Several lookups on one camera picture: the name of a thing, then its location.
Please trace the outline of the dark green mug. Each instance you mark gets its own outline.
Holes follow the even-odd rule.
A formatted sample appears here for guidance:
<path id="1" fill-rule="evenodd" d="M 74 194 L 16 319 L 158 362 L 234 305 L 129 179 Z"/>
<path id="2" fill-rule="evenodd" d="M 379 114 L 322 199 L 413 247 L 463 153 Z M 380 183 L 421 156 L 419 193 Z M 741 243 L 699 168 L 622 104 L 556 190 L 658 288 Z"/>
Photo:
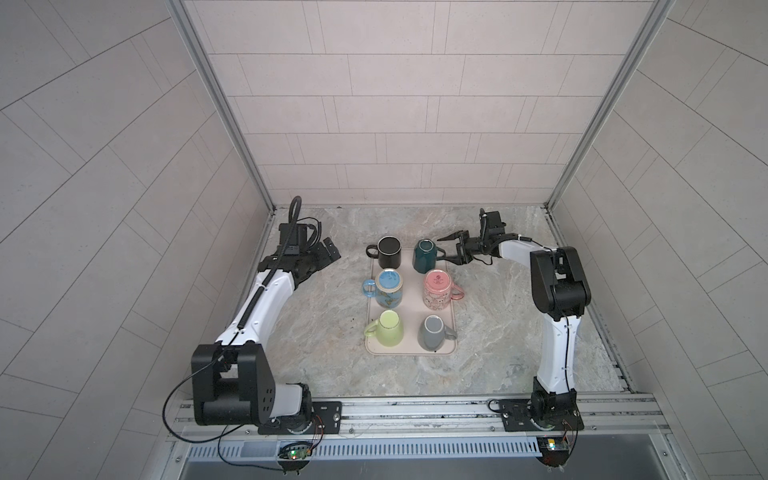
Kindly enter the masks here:
<path id="1" fill-rule="evenodd" d="M 445 251 L 431 239 L 420 239 L 414 247 L 412 266 L 420 274 L 427 274 L 436 268 L 440 254 Z"/>

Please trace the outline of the black mug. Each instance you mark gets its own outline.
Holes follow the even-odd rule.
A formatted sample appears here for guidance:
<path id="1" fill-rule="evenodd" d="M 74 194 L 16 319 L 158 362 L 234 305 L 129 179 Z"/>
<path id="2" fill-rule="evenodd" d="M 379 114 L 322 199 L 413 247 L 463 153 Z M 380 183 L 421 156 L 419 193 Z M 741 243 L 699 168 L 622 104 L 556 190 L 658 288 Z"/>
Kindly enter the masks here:
<path id="1" fill-rule="evenodd" d="M 382 269 L 398 269 L 401 265 L 402 246 L 394 236 L 382 237 L 376 244 L 368 245 L 365 251 Z"/>

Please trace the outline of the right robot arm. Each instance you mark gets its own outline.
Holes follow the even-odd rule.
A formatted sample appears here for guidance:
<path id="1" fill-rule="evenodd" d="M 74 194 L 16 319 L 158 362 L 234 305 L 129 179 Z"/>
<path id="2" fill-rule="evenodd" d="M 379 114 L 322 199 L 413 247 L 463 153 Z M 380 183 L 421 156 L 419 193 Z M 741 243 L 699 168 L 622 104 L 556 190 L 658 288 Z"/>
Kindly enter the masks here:
<path id="1" fill-rule="evenodd" d="M 457 253 L 441 257 L 455 265 L 488 255 L 529 270 L 532 300 L 545 326 L 527 417 L 540 430 L 582 430 L 573 367 L 578 328 L 592 295 L 577 250 L 544 246 L 499 228 L 485 230 L 478 237 L 458 231 L 440 240 L 456 242 Z"/>

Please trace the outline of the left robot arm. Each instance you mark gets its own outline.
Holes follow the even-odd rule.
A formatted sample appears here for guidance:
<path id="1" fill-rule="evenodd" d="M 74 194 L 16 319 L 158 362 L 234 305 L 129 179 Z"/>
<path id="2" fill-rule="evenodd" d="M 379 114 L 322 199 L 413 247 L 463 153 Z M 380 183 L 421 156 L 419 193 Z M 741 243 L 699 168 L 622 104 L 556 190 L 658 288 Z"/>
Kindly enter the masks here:
<path id="1" fill-rule="evenodd" d="M 193 410 L 197 424 L 255 425 L 299 432 L 313 422 L 305 384 L 278 384 L 266 356 L 268 339 L 296 286 L 339 260 L 330 238 L 303 251 L 291 247 L 258 264 L 247 302 L 212 343 L 191 358 Z"/>

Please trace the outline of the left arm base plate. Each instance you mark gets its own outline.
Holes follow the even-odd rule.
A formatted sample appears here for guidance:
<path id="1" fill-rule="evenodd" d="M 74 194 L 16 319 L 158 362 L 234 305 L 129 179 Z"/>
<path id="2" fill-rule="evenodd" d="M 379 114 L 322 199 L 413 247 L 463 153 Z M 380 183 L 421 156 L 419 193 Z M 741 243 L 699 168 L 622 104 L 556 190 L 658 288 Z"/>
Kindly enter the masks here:
<path id="1" fill-rule="evenodd" d="M 323 430 L 338 434 L 341 429 L 343 404 L 340 401 L 314 401 L 307 421 L 288 421 L 285 417 L 258 427 L 259 435 L 309 435 Z"/>

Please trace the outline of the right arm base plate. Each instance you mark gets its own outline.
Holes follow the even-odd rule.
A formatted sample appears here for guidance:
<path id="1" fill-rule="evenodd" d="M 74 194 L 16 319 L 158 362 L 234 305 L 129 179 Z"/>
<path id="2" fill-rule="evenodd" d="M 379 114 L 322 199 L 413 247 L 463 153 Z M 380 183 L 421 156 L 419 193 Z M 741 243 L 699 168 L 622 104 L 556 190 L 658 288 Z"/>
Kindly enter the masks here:
<path id="1" fill-rule="evenodd" d="M 582 431 L 585 426 L 579 413 L 575 411 L 556 413 L 548 419 L 535 420 L 529 399 L 500 399 L 497 401 L 504 430 L 506 432 L 549 432 Z"/>

